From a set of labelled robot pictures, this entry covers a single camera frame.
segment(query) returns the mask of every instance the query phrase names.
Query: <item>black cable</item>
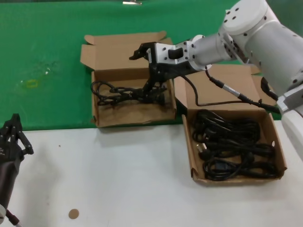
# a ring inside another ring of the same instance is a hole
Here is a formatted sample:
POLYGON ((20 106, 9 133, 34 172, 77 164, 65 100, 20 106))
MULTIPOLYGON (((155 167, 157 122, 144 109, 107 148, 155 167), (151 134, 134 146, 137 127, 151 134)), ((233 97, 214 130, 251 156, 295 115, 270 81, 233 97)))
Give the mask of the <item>black cable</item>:
POLYGON ((230 140, 241 144, 254 144, 260 139, 260 126, 251 118, 226 120, 209 110, 197 112, 193 122, 193 139, 204 143, 230 140))
POLYGON ((115 87, 105 81, 94 81, 91 84, 90 89, 91 92, 98 97, 98 105, 117 105, 118 103, 127 100, 137 100, 141 103, 157 103, 164 105, 165 96, 163 92, 167 90, 167 88, 160 85, 154 86, 149 92, 143 92, 142 88, 115 87), (115 95, 101 95, 100 88, 102 85, 108 86, 110 88, 109 92, 115 95))
MULTIPOLYGON (((214 84, 216 84, 219 88, 224 88, 228 91, 228 86, 225 85, 223 82, 213 78, 212 76, 210 76, 208 70, 205 71, 207 77, 209 78, 209 80, 211 82, 213 82, 214 84)), ((210 105, 223 105, 223 104, 232 104, 232 103, 247 103, 250 105, 255 105, 257 107, 263 108, 265 110, 268 111, 272 111, 274 113, 280 113, 279 109, 275 106, 272 105, 267 105, 267 104, 263 104, 262 100, 260 99, 259 102, 254 102, 252 100, 250 100, 249 98, 247 98, 245 95, 239 93, 239 96, 237 96, 238 99, 240 99, 240 101, 227 101, 227 102, 218 102, 218 103, 206 103, 206 104, 199 104, 198 102, 198 91, 195 87, 195 85, 190 81, 190 79, 188 79, 186 76, 181 75, 181 77, 186 80, 187 83, 190 84, 190 86, 193 88, 194 93, 195 93, 195 103, 197 106, 210 106, 210 105)))
POLYGON ((204 160, 206 179, 224 181, 238 175, 252 178, 277 176, 276 167, 271 162, 275 148, 258 143, 260 126, 257 121, 251 118, 227 120, 212 111, 201 110, 193 121, 193 129, 193 140, 203 144, 203 149, 198 151, 204 160), (225 160, 236 156, 240 157, 240 163, 225 160), (256 162, 256 156, 268 161, 256 162))
POLYGON ((254 162, 246 165, 246 162, 238 164, 214 158, 203 163, 203 170, 206 179, 212 181, 226 181, 237 175, 263 179, 276 178, 276 167, 269 162, 254 162))
POLYGON ((17 224, 20 223, 19 219, 15 215, 13 215, 9 210, 6 210, 6 217, 9 219, 10 223, 13 226, 16 226, 17 224))
POLYGON ((193 82, 190 81, 190 79, 188 79, 186 76, 181 76, 184 80, 187 81, 187 83, 189 83, 189 85, 193 88, 194 93, 195 93, 195 103, 197 106, 209 106, 209 105, 224 105, 224 104, 230 104, 230 103, 243 103, 242 101, 227 101, 227 102, 218 102, 218 103, 204 103, 204 104, 200 104, 198 101, 198 91, 197 88, 195 87, 195 85, 193 84, 193 82))

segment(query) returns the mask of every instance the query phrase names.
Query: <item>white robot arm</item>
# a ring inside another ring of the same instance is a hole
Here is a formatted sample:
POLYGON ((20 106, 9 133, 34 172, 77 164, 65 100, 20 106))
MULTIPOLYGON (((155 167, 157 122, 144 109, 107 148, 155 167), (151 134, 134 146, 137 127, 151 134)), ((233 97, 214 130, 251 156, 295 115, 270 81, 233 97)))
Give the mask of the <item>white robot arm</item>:
POLYGON ((157 75, 146 90, 155 82, 209 69, 217 62, 252 62, 278 95, 284 129, 303 160, 303 38, 283 26, 265 0, 240 0, 211 36, 197 35, 177 45, 142 44, 130 59, 140 57, 149 60, 150 73, 157 75))

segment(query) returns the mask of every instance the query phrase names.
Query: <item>cardboard box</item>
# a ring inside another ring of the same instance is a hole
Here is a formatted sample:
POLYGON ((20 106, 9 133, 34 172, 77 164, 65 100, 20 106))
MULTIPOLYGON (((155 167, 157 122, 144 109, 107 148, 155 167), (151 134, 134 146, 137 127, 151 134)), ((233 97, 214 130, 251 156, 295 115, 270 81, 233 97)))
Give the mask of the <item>cardboard box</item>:
MULTIPOLYGON (((81 62, 92 68, 92 82, 104 80, 115 87, 142 88, 149 78, 148 61, 129 60, 142 43, 162 42, 171 44, 166 32, 138 33, 127 35, 86 35, 87 45, 82 45, 81 62)), ((173 120, 176 116, 176 102, 172 81, 166 82, 165 105, 142 104, 126 101, 116 106, 98 106, 98 98, 92 95, 92 113, 97 127, 127 124, 146 124, 173 120)), ((109 88, 101 87, 109 95, 109 88)))
MULTIPOLYGON (((212 77, 221 80, 235 90, 243 93, 253 101, 262 99, 263 103, 274 105, 275 101, 268 97, 260 88, 260 76, 252 76, 255 69, 247 65, 213 65, 209 69, 212 77)), ((198 72, 188 75, 188 78, 194 83, 198 90, 199 103, 214 103, 225 101, 236 101, 237 98, 227 91, 220 89, 215 84, 209 81, 205 72, 198 72)), ((205 179, 201 160, 198 156, 196 145, 198 144, 192 139, 193 127, 191 125, 193 118, 200 109, 208 109, 214 111, 216 114, 227 119, 237 119, 241 117, 251 117, 257 120, 261 128, 260 142, 267 144, 274 144, 276 150, 275 164, 278 170, 278 178, 284 175, 286 168, 285 158, 283 155, 281 143, 274 125, 274 120, 271 114, 265 110, 249 104, 227 104, 198 107, 195 104, 195 94, 192 87, 183 79, 175 79, 175 95, 176 98, 187 108, 187 117, 182 116, 185 129, 188 158, 190 164, 190 172, 194 181, 204 183, 264 183, 274 179, 253 179, 244 176, 237 176, 236 178, 227 181, 215 182, 205 179)))

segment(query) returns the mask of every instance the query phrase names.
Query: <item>white table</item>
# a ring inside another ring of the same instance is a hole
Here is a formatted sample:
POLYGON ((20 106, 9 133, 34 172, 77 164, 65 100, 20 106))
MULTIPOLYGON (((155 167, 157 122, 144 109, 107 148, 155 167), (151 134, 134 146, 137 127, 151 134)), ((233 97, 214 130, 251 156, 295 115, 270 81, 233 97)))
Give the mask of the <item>white table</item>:
POLYGON ((29 131, 35 154, 21 164, 9 210, 24 227, 303 226, 303 163, 276 125, 285 176, 233 187, 191 179, 182 125, 29 131))

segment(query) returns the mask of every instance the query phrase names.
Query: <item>green mat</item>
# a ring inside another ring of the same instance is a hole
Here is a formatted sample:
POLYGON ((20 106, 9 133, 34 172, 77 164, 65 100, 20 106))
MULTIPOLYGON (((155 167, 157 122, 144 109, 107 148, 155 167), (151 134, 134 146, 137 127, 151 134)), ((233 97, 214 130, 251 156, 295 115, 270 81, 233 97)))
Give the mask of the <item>green mat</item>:
POLYGON ((0 4, 0 125, 19 113, 25 130, 94 127, 84 35, 166 30, 173 42, 218 31, 237 0, 0 4))

